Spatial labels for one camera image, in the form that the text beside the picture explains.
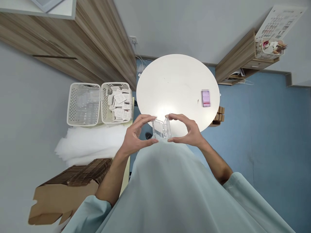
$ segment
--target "shoe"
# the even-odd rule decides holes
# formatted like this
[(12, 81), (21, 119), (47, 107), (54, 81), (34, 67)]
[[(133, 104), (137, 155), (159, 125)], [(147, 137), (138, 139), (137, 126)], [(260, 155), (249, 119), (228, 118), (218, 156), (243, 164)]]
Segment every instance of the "shoe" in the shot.
[(148, 140), (148, 139), (150, 139), (150, 138), (152, 138), (152, 134), (151, 133), (145, 133), (145, 136), (146, 136), (146, 139)]

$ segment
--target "floor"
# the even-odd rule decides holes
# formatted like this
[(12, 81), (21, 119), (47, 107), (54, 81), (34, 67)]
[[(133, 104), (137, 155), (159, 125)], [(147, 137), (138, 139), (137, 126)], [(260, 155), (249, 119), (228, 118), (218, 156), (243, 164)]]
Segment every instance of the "floor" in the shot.
[[(215, 75), (215, 69), (209, 68)], [(286, 88), (285, 77), (257, 73), (254, 85), (220, 85), (225, 122), (204, 138), (297, 232), (311, 229), (311, 93)], [(135, 107), (134, 117), (140, 114)], [(145, 125), (145, 132), (151, 127)], [(208, 167), (201, 152), (189, 146)], [(131, 155), (131, 168), (136, 155)]]

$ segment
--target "forearm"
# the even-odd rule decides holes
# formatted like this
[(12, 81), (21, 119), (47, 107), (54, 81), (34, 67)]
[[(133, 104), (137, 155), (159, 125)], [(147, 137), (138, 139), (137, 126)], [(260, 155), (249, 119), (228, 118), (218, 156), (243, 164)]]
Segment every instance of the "forearm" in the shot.
[(232, 169), (229, 165), (220, 157), (220, 155), (205, 141), (199, 147), (202, 154), (204, 155), (214, 177), (216, 180), (223, 185), (230, 178)]
[(128, 156), (117, 152), (109, 171), (95, 194), (98, 199), (108, 201), (112, 207), (120, 196), (127, 160)]

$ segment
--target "wooden cabinet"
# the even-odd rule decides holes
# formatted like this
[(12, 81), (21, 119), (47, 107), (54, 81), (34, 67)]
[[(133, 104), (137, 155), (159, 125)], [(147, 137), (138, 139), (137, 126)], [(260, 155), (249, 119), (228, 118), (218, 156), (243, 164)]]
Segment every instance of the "wooden cabinet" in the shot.
[[(255, 57), (255, 31), (252, 29), (216, 66), (215, 78), (217, 83), (232, 86), (280, 60), (279, 58), (261, 60)], [(245, 76), (232, 75), (240, 68), (243, 68)]]
[(0, 13), (0, 39), (82, 82), (136, 90), (135, 55), (113, 0), (77, 0), (74, 20)]

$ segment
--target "chart on wall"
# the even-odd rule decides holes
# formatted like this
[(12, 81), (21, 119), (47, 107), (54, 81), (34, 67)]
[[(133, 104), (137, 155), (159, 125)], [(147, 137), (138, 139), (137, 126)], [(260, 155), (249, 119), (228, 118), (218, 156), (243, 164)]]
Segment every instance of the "chart on wall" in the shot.
[(258, 30), (256, 42), (262, 37), (283, 39), (306, 10), (307, 7), (275, 5)]

